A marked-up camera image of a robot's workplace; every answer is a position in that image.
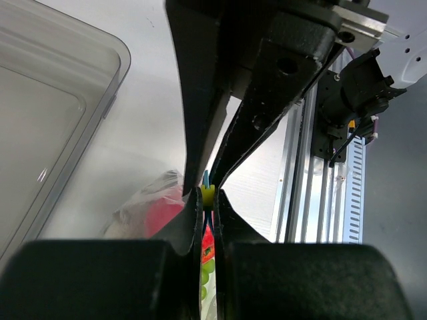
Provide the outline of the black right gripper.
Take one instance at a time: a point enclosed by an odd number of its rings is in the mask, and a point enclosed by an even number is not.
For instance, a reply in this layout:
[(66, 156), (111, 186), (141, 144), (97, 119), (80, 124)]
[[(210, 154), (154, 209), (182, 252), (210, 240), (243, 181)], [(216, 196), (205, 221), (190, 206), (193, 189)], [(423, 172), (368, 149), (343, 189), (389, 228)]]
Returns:
[(368, 1), (226, 1), (220, 59), (242, 99), (211, 168), (224, 184), (343, 49), (368, 51), (389, 16)]

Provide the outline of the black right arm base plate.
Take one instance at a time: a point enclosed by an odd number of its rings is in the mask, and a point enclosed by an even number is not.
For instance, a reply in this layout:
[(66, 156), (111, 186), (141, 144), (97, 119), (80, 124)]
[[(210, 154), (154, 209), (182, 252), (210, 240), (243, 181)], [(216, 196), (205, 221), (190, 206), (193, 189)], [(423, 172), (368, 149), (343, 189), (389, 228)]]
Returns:
[(348, 138), (348, 123), (354, 115), (338, 73), (327, 71), (316, 92), (311, 155), (330, 161)]

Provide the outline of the clear zip top bag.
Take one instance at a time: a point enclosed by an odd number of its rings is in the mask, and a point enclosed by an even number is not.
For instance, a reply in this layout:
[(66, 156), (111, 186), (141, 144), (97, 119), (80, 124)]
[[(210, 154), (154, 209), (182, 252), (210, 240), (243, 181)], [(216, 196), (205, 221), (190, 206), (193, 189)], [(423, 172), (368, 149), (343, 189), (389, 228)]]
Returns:
[[(183, 209), (182, 184), (183, 176), (178, 170), (163, 172), (112, 213), (102, 237), (152, 237)], [(203, 235), (201, 252), (201, 318), (217, 319), (215, 247), (210, 227), (206, 227)]]

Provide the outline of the red toy tomato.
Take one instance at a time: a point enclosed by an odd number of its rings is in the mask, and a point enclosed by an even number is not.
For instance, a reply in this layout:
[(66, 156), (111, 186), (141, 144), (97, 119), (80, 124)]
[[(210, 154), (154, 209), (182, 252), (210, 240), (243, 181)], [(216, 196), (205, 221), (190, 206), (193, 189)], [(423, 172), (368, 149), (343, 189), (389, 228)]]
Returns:
[[(183, 206), (184, 204), (181, 199), (176, 203), (172, 203), (171, 199), (165, 197), (155, 200), (145, 212), (144, 236), (152, 237), (155, 235), (183, 209)], [(208, 221), (206, 227), (203, 229), (202, 263), (215, 256), (214, 235), (211, 231), (211, 221)]]

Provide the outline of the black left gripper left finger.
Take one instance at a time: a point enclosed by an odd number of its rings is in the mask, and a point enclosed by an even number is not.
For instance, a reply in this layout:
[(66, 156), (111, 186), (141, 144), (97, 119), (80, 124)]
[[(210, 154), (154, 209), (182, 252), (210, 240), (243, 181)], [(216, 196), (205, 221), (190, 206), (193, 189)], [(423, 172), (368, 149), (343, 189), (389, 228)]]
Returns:
[(151, 239), (38, 240), (1, 275), (2, 319), (199, 319), (201, 190)]

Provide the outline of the green toy grapes bunch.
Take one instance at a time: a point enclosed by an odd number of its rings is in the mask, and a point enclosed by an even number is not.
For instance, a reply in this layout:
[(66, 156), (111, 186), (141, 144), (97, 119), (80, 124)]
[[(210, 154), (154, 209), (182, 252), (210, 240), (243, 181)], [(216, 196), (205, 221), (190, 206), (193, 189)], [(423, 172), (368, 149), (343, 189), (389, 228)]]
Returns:
[(201, 300), (206, 298), (214, 292), (215, 289), (215, 276), (216, 276), (216, 262), (212, 258), (201, 264)]

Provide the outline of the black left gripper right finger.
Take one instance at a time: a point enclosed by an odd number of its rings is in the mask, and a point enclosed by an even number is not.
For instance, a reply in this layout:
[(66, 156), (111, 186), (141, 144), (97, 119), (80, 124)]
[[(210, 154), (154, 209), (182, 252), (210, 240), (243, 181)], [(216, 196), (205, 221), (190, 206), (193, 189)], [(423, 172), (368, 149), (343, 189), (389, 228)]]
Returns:
[(411, 319), (389, 261), (369, 245), (271, 243), (215, 196), (219, 319)]

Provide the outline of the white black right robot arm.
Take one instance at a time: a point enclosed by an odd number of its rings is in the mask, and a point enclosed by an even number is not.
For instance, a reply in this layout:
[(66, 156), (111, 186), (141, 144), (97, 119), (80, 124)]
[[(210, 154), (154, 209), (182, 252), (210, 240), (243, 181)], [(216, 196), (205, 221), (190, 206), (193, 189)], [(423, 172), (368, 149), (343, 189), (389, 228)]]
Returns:
[(344, 49), (361, 56), (341, 71), (321, 104), (332, 126), (383, 112), (426, 74), (415, 33), (378, 45), (388, 16), (367, 1), (167, 1), (165, 9), (183, 101), (184, 194), (201, 180), (230, 97), (241, 103), (211, 168), (217, 187)]

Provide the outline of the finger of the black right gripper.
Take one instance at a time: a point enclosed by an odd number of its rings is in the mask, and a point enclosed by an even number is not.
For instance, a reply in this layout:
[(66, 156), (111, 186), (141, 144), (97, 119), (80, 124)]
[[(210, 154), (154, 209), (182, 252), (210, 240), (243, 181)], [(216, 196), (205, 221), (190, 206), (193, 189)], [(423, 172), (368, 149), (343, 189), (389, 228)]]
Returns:
[(183, 105), (183, 194), (199, 185), (226, 118), (230, 80), (218, 59), (223, 1), (166, 1)]

